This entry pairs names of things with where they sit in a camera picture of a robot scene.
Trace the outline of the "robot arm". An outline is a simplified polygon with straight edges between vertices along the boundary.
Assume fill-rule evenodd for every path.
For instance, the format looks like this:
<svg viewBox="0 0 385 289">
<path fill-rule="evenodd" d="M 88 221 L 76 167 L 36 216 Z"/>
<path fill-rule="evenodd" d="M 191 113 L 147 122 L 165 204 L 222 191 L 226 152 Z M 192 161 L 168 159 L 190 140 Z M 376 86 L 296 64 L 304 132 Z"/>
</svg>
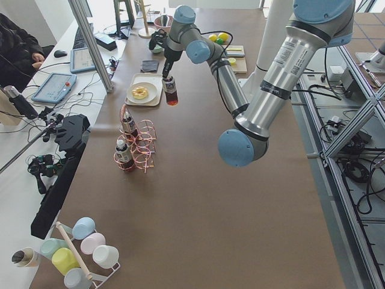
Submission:
<svg viewBox="0 0 385 289">
<path fill-rule="evenodd" d="M 242 167 L 260 159 L 268 149 L 269 127 L 303 74 L 315 52 L 347 44 L 353 34 L 354 1 L 273 1 L 263 34 L 260 55 L 268 70 L 248 78 L 246 95 L 236 80 L 224 49 L 202 36 L 196 13 L 187 5 L 176 8 L 165 38 L 167 76 L 182 54 L 211 69 L 234 127 L 221 134 L 218 150 L 225 163 Z"/>
</svg>

